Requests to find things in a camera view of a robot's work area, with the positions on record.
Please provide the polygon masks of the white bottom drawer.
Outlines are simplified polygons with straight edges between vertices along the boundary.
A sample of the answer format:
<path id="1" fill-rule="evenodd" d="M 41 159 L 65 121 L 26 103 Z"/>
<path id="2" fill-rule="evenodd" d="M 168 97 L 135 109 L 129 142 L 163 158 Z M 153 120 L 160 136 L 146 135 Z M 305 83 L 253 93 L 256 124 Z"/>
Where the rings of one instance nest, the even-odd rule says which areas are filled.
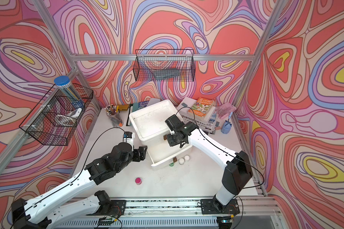
<path id="1" fill-rule="evenodd" d="M 168 141 L 164 140 L 163 137 L 150 141 L 147 143 L 147 147 L 147 153 L 152 161 L 152 170 L 164 168 L 173 163 L 174 159 L 179 160 L 192 150 L 192 146 L 189 144 L 184 145 L 182 148 L 180 148 L 179 144 L 170 147 Z"/>

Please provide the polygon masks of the magenta paint can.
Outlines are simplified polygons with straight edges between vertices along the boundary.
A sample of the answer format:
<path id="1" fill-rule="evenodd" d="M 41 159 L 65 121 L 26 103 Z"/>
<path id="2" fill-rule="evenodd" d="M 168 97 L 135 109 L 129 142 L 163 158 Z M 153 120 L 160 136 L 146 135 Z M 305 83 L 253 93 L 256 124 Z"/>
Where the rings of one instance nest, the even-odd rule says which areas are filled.
<path id="1" fill-rule="evenodd" d="M 141 184 L 142 184 L 141 178 L 140 178 L 140 177 L 137 177 L 137 178 L 135 179 L 135 183 L 136 183 L 137 185 L 141 185 Z"/>

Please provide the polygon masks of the white drawer cabinet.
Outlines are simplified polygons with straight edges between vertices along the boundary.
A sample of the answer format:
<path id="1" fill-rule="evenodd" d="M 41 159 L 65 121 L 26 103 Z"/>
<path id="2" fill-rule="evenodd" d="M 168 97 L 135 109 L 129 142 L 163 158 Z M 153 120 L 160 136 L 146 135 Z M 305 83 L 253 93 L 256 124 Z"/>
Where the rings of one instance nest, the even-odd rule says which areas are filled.
<path id="1" fill-rule="evenodd" d="M 148 146 L 162 142 L 163 137 L 170 133 L 165 121 L 176 113 L 174 104 L 170 100 L 163 100 L 132 112 L 129 119 L 141 144 Z"/>

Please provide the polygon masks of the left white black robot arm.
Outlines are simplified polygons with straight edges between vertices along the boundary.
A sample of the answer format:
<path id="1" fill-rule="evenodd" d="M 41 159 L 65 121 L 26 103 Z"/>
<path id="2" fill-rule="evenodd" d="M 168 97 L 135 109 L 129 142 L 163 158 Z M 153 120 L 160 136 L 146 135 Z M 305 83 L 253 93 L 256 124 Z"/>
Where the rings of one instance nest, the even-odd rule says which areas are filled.
<path id="1" fill-rule="evenodd" d="M 121 142 L 113 147 L 111 153 L 93 160 L 56 188 L 29 200 L 20 198 L 14 201 L 11 205 L 11 228 L 54 229 L 85 215 L 122 215 L 121 207 L 104 190 L 76 202 L 68 201 L 113 178 L 131 162 L 143 161 L 147 149 L 147 146 L 134 149 L 131 144 Z"/>

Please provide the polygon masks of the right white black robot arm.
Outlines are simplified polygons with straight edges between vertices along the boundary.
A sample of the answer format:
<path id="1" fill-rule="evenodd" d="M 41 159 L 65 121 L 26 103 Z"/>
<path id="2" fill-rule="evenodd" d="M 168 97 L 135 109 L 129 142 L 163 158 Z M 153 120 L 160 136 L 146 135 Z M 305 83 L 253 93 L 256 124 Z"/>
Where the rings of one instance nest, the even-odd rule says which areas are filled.
<path id="1" fill-rule="evenodd" d="M 224 147 L 200 130 L 198 125 L 192 122 L 185 124 L 175 114 L 165 123 L 170 129 L 170 134 L 166 135 L 170 147 L 179 145 L 182 148 L 189 144 L 204 152 L 224 170 L 222 187 L 212 199 L 214 208 L 222 211 L 253 176 L 248 154 Z"/>

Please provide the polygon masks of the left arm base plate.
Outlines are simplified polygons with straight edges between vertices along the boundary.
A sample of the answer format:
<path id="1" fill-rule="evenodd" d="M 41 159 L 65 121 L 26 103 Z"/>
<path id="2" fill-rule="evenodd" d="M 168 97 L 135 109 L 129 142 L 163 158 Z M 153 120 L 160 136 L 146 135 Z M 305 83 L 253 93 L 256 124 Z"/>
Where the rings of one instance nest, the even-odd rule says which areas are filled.
<path id="1" fill-rule="evenodd" d="M 121 199 L 100 201 L 99 209 L 88 216 L 122 216 L 126 209 L 126 203 L 127 201 Z"/>

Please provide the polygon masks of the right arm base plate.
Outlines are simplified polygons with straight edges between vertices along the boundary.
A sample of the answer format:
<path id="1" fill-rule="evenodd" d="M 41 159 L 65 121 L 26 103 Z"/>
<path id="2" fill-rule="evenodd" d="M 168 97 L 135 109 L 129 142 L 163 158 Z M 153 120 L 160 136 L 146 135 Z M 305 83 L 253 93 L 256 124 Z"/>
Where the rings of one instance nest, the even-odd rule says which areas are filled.
<path id="1" fill-rule="evenodd" d="M 215 198 L 200 199 L 198 206 L 203 215 L 229 214 L 236 216 L 240 213 L 239 204 L 235 198 L 231 199 L 227 205 L 222 205 Z"/>

